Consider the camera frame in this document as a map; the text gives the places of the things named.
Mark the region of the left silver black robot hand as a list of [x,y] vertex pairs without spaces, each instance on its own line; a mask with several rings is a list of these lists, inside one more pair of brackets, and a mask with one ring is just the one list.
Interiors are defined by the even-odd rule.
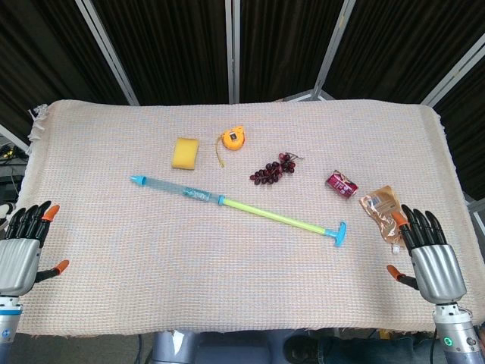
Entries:
[[39,270],[42,249],[60,206],[46,201],[18,209],[4,220],[1,233],[1,296],[20,297],[35,284],[59,276],[69,266],[67,259]]

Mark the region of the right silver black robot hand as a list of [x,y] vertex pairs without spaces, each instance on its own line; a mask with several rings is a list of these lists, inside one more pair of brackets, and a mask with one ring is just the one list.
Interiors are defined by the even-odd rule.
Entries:
[[393,212],[401,238],[411,259],[413,277],[388,265],[394,280],[420,292],[434,305],[457,303],[467,289],[456,254],[448,244],[437,217],[430,211],[421,212],[401,205],[401,212]]

